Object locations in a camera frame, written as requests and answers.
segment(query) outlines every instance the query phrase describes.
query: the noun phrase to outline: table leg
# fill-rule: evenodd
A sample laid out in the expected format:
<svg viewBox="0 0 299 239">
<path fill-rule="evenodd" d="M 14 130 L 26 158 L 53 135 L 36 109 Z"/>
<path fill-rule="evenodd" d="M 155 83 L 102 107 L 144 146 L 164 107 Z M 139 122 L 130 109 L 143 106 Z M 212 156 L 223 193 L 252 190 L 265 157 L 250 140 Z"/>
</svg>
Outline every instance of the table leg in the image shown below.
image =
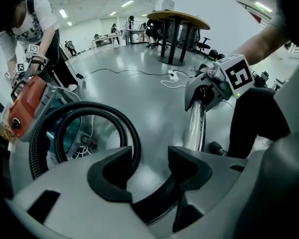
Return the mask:
<svg viewBox="0 0 299 239">
<path fill-rule="evenodd" d="M 170 52 L 169 52 L 169 58 L 168 58 L 169 65 L 171 65 L 173 63 L 173 58 L 174 58 L 176 44 L 177 44 L 177 38 L 178 38 L 179 25 L 180 25 L 180 18 L 177 17 L 177 18 L 175 18 L 173 41 L 172 41 L 172 44 L 170 47 Z"/>
<path fill-rule="evenodd" d="M 160 53 L 160 56 L 162 58 L 165 56 L 166 41 L 167 41 L 167 34 L 168 34 L 168 25 L 169 25 L 169 20 L 165 20 L 165 22 L 164 22 L 164 31 L 163 31 L 163 42 L 162 42 L 162 45 L 161 45 L 161 53 Z"/>
<path fill-rule="evenodd" d="M 188 24 L 188 26 L 187 26 L 187 32 L 186 32 L 186 38 L 185 38 L 185 43 L 184 43 L 183 50 L 181 52 L 181 56 L 180 56 L 180 59 L 179 59 L 180 61 L 184 60 L 186 49 L 187 49 L 187 46 L 188 46 L 188 39 L 189 39 L 190 31 L 191 31 L 192 28 L 193 28 L 193 25 L 192 24 Z"/>
</svg>

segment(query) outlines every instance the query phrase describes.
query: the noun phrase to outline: gloved hand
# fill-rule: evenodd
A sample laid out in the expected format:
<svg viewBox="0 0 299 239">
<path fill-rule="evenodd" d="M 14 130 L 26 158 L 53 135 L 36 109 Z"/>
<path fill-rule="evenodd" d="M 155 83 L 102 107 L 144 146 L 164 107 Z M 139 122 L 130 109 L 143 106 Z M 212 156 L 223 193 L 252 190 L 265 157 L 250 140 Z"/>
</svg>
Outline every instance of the gloved hand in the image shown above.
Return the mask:
<svg viewBox="0 0 299 239">
<path fill-rule="evenodd" d="M 29 64 L 30 75 L 32 76 L 32 75 L 39 74 L 41 72 L 41 70 L 43 69 L 43 64 L 44 64 L 43 57 L 33 56 L 32 60 L 30 61 L 30 64 Z"/>
</svg>

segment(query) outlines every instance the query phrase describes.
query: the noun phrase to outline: black rubber pad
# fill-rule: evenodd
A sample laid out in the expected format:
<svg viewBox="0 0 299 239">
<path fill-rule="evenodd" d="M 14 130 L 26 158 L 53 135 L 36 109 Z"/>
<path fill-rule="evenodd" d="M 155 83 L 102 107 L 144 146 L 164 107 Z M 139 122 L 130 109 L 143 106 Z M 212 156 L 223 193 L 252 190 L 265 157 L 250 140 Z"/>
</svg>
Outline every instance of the black rubber pad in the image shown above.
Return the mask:
<svg viewBox="0 0 299 239">
<path fill-rule="evenodd" d="M 59 196 L 59 192 L 45 190 L 30 207 L 28 214 L 42 224 L 58 200 Z"/>
<path fill-rule="evenodd" d="M 91 189 L 110 202 L 132 203 L 132 195 L 126 191 L 132 169 L 132 147 L 121 148 L 117 153 L 93 164 L 87 174 Z"/>
<path fill-rule="evenodd" d="M 211 177 L 213 170 L 204 161 L 186 153 L 183 147 L 168 147 L 168 167 L 182 191 L 199 189 Z"/>
</svg>

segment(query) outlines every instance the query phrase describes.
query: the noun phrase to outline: round table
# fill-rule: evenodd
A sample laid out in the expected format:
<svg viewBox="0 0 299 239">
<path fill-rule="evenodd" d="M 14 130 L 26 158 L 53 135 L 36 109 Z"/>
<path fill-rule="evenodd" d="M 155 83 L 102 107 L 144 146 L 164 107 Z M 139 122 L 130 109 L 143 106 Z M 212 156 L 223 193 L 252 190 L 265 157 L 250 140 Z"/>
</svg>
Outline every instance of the round table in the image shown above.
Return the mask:
<svg viewBox="0 0 299 239">
<path fill-rule="evenodd" d="M 156 21 L 163 21 L 164 22 L 164 32 L 163 32 L 163 41 L 162 41 L 162 49 L 161 54 L 157 58 L 159 61 L 174 65 L 174 66 L 183 66 L 185 65 L 184 57 L 187 49 L 187 43 L 189 39 L 189 34 L 192 28 L 197 28 L 198 31 L 200 29 L 209 30 L 210 26 L 205 21 L 192 16 L 190 14 L 186 14 L 183 12 L 178 11 L 171 11 L 171 10 L 160 10 L 160 11 L 153 11 L 147 15 L 147 17 L 151 20 Z M 166 47 L 166 40 L 167 40 L 167 34 L 168 34 L 168 26 L 170 22 L 174 22 L 174 28 L 173 28 L 173 40 L 171 43 L 171 48 L 169 52 L 169 57 L 165 58 L 165 47 Z M 185 38 L 185 44 L 183 46 L 183 50 L 180 56 L 180 59 L 174 59 L 175 49 L 177 45 L 177 38 L 178 38 L 178 31 L 179 26 L 185 25 L 187 26 L 187 33 Z"/>
</svg>

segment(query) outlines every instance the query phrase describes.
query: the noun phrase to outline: metal pole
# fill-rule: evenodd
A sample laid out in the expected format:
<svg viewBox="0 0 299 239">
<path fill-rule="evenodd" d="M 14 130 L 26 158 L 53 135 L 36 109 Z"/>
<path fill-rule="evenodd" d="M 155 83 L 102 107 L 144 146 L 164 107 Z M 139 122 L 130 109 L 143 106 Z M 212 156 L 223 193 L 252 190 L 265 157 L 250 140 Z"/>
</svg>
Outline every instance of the metal pole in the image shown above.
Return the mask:
<svg viewBox="0 0 299 239">
<path fill-rule="evenodd" d="M 186 49 L 187 49 L 187 46 L 188 46 L 188 39 L 189 39 L 189 35 L 190 35 L 190 32 L 191 32 L 191 29 L 193 28 L 193 24 L 188 24 L 187 25 L 187 32 L 186 32 L 186 38 L 185 38 L 185 42 L 184 42 L 184 46 L 183 46 L 183 50 L 181 52 L 181 56 L 180 56 L 180 61 L 183 61 L 184 60 L 184 57 L 185 57 L 185 53 L 186 53 Z"/>
<path fill-rule="evenodd" d="M 170 46 L 170 52 L 169 52 L 169 57 L 168 57 L 168 64 L 169 65 L 171 65 L 173 63 L 176 44 L 177 44 L 177 38 L 178 38 L 179 26 L 180 26 L 180 18 L 175 17 L 174 30 L 173 30 L 173 41 L 172 41 L 171 46 Z"/>
<path fill-rule="evenodd" d="M 168 27 L 169 27 L 169 20 L 164 21 L 164 31 L 163 31 L 163 41 L 161 45 L 161 53 L 160 56 L 163 58 L 165 56 L 165 49 L 166 49 L 166 40 L 168 34 Z"/>
<path fill-rule="evenodd" d="M 204 151 L 206 127 L 206 109 L 201 100 L 194 101 L 184 147 L 196 151 Z"/>
</svg>

